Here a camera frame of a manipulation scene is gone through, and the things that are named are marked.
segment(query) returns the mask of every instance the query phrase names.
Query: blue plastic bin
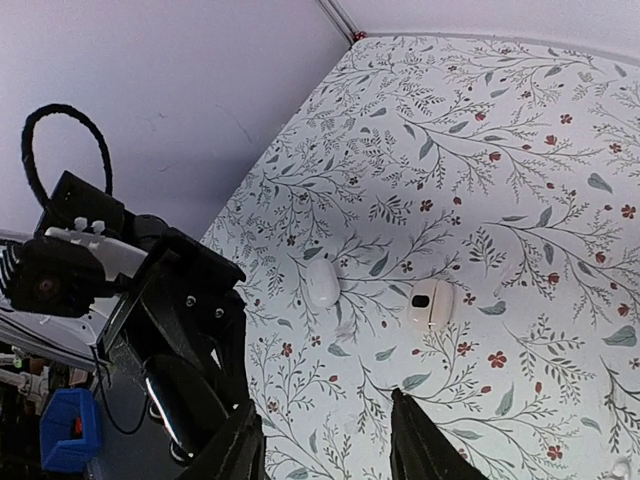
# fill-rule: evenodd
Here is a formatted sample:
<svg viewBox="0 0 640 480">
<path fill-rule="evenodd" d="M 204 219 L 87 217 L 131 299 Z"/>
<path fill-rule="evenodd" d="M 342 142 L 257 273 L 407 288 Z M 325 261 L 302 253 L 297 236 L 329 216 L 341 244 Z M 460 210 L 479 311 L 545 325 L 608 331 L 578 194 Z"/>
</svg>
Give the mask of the blue plastic bin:
<svg viewBox="0 0 640 480">
<path fill-rule="evenodd" d="M 73 440 L 71 431 L 78 417 L 83 437 Z M 83 388 L 56 390 L 40 420 L 42 469 L 81 473 L 100 448 L 100 412 L 91 392 Z"/>
</svg>

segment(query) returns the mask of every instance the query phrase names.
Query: black cable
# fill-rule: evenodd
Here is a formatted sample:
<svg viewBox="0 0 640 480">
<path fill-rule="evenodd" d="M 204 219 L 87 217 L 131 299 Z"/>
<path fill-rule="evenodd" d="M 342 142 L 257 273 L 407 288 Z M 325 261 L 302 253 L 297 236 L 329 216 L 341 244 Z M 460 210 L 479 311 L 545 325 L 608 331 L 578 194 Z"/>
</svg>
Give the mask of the black cable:
<svg viewBox="0 0 640 480">
<path fill-rule="evenodd" d="M 93 355 L 93 361 L 95 362 L 97 367 L 99 365 L 98 354 L 96 353 L 95 347 L 92 346 L 90 348 L 91 348 L 91 354 Z M 102 372 L 100 372 L 100 368 L 96 368 L 96 372 L 98 374 L 98 390 L 100 390 L 100 396 L 102 397 L 102 403 L 104 403 L 104 410 L 107 413 L 109 422 L 111 423 L 111 425 L 113 425 L 113 428 L 115 428 L 122 435 L 126 435 L 126 436 L 135 435 L 142 428 L 142 425 L 144 424 L 144 419 L 147 417 L 147 411 L 149 410 L 149 395 L 145 395 L 144 406 L 142 408 L 142 415 L 140 415 L 140 420 L 138 420 L 138 423 L 136 424 L 136 426 L 133 428 L 133 430 L 125 430 L 118 425 L 118 423 L 113 418 L 113 414 L 111 413 L 111 410 L 109 409 L 109 404 L 107 403 L 107 395 L 104 393 L 104 386 L 102 385 Z"/>
<path fill-rule="evenodd" d="M 22 164 L 24 171 L 27 174 L 27 181 L 33 191 L 38 203 L 42 206 L 45 212 L 52 216 L 57 217 L 61 222 L 70 223 L 73 225 L 73 219 L 67 218 L 62 212 L 55 208 L 53 202 L 49 198 L 40 177 L 38 176 L 38 170 L 36 168 L 35 158 L 33 154 L 33 134 L 35 131 L 36 123 L 42 120 L 47 115 L 64 114 L 71 118 L 78 120 L 83 126 L 87 127 L 93 137 L 98 142 L 100 148 L 100 154 L 102 156 L 102 163 L 105 173 L 105 193 L 107 195 L 113 194 L 113 170 L 111 168 L 111 157 L 109 155 L 109 148 L 102 136 L 102 133 L 98 127 L 87 117 L 84 113 L 76 110 L 70 105 L 52 103 L 37 109 L 31 115 L 27 117 L 24 128 L 22 130 Z"/>
</svg>

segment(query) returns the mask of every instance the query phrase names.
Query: black plastic part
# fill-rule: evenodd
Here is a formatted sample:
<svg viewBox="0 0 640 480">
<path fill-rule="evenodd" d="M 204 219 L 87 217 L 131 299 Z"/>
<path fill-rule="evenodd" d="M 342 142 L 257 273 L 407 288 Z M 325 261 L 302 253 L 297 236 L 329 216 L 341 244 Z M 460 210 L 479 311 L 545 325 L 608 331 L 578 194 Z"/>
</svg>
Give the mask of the black plastic part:
<svg viewBox="0 0 640 480">
<path fill-rule="evenodd" d="M 411 299 L 411 306 L 415 308 L 427 308 L 430 303 L 428 295 L 416 295 Z"/>
<path fill-rule="evenodd" d="M 162 415 L 160 414 L 160 410 L 158 409 L 158 406 L 155 404 L 155 402 L 151 402 L 149 404 L 149 418 L 159 424 L 159 425 L 164 425 L 164 419 L 162 418 Z"/>
<path fill-rule="evenodd" d="M 262 420 L 249 400 L 239 405 L 178 480 L 264 480 Z"/>
<path fill-rule="evenodd" d="M 191 307 L 187 306 L 190 297 L 195 300 Z M 227 408 L 249 398 L 244 367 L 246 317 L 244 302 L 237 295 L 217 296 L 206 285 L 161 274 L 148 282 L 140 303 L 169 350 L 194 365 Z M 216 318 L 216 310 L 225 313 Z M 210 355 L 212 343 L 222 369 Z M 160 345 L 154 348 L 163 350 Z"/>
<path fill-rule="evenodd" d="M 124 204 L 71 172 L 65 171 L 62 174 L 51 195 L 51 201 L 56 210 L 64 213 L 70 222 L 77 217 L 86 218 L 89 225 L 96 220 L 102 220 L 107 227 L 107 235 L 114 232 L 117 236 L 122 236 L 126 216 Z M 73 228 L 74 225 L 70 222 L 60 225 L 61 220 L 58 217 L 44 212 L 36 228 L 36 234 L 44 234 L 49 227 Z"/>
<path fill-rule="evenodd" d="M 115 291 L 86 248 L 54 237 L 10 246 L 0 260 L 0 289 L 16 310 L 79 318 L 97 296 Z"/>
<path fill-rule="evenodd" d="M 230 291 L 236 283 L 246 281 L 244 272 L 235 263 L 218 255 L 213 250 L 182 233 L 169 227 L 149 251 L 147 258 L 140 266 L 137 277 L 147 275 L 149 267 L 156 265 L 163 257 L 172 255 L 175 264 L 174 273 L 189 273 L 217 294 Z"/>
<path fill-rule="evenodd" d="M 154 215 L 137 215 L 124 236 L 130 245 L 149 252 L 168 228 L 164 220 Z"/>
<path fill-rule="evenodd" d="M 202 374 L 186 360 L 157 355 L 145 362 L 147 389 L 173 441 L 197 456 L 227 419 L 227 411 Z"/>
<path fill-rule="evenodd" d="M 192 460 L 189 458 L 189 455 L 187 455 L 187 452 L 182 450 L 173 440 L 169 441 L 169 453 L 179 467 L 188 467 L 191 465 Z"/>
<path fill-rule="evenodd" d="M 392 393 L 391 477 L 394 480 L 487 480 L 463 459 L 416 401 Z"/>
</svg>

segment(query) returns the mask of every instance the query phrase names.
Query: leaf pattern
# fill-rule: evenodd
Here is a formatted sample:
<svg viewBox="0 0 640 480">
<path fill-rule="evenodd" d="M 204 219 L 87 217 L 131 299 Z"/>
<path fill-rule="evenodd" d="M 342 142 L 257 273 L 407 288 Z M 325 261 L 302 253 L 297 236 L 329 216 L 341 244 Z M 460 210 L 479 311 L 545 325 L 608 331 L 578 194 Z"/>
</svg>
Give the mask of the leaf pattern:
<svg viewBox="0 0 640 480">
<path fill-rule="evenodd" d="M 640 70 L 617 61 L 357 42 L 202 240 L 247 275 L 270 478 L 387 480 L 395 387 L 488 478 L 594 478 L 603 446 L 639 455 L 638 118 Z M 322 311 L 317 258 L 342 290 Z M 425 278 L 455 287 L 426 335 L 404 313 Z"/>
</svg>

